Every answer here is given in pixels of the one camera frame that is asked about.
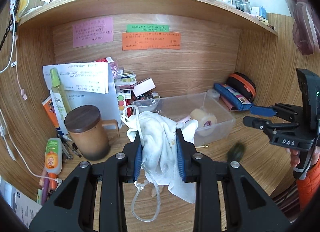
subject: orange sticky note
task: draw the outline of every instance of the orange sticky note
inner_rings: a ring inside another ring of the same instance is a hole
[[[135,32],[122,33],[122,50],[181,49],[181,33]]]

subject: wooden mug lid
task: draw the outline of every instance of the wooden mug lid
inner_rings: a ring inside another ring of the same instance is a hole
[[[100,110],[96,106],[84,105],[70,111],[64,124],[69,132],[82,133],[95,127],[100,118]]]

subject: spray bottle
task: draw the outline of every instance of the spray bottle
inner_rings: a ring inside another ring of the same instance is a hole
[[[49,138],[45,149],[44,167],[50,178],[56,179],[62,169],[62,142],[60,138]],[[50,188],[55,190],[57,182],[50,180]]]
[[[58,71],[56,68],[50,69],[52,92],[56,102],[59,114],[62,121],[66,118],[67,114],[71,111],[66,92],[60,82]]]

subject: green spray nozzle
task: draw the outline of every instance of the green spray nozzle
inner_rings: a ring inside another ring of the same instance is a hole
[[[52,86],[57,87],[61,84],[57,68],[51,68],[50,69],[50,75],[51,75],[51,81],[52,81]]]

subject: orange sleeve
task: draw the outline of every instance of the orange sleeve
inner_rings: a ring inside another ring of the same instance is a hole
[[[300,210],[303,210],[312,199],[320,185],[320,160],[308,171],[304,180],[297,180]]]

